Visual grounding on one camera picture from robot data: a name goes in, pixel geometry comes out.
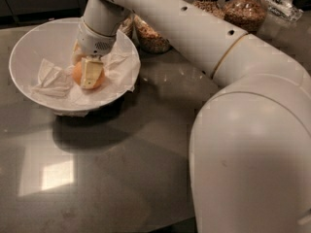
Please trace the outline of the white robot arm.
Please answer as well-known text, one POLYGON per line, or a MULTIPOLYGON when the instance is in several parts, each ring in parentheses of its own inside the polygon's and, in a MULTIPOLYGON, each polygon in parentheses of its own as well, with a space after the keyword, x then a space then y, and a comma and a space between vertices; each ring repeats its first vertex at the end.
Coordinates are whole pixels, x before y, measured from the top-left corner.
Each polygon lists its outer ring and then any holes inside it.
POLYGON ((128 13, 219 87, 190 134, 199 233, 311 233, 311 77, 260 38, 183 0, 88 0, 78 41, 106 54, 128 13))

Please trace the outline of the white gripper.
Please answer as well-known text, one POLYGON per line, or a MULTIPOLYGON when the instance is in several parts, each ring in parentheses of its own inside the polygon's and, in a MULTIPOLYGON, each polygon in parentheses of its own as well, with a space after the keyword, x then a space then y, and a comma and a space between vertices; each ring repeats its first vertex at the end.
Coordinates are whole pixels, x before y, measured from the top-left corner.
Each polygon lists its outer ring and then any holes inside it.
POLYGON ((96 58, 84 58, 85 55, 106 55, 113 46, 117 36, 103 36, 91 30, 82 20, 78 25, 77 42, 75 42, 71 62, 76 65, 81 60, 83 89, 94 89, 102 84, 104 77, 103 62, 96 58))

